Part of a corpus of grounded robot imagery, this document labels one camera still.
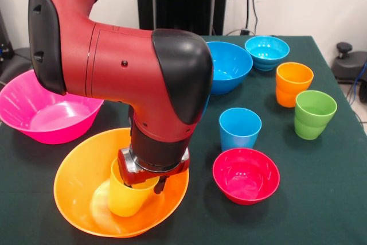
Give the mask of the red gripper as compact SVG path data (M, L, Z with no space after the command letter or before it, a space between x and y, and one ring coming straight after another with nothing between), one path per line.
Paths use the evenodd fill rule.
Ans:
M159 177L157 184L154 187L154 193L160 194L165 187L166 181L170 176L180 174L188 170L190 163L189 149L187 148L177 165L172 169L154 168L146 169L140 166L131 155L130 147L120 149L118 152L118 168L119 174L124 183L128 186L140 184L148 179Z

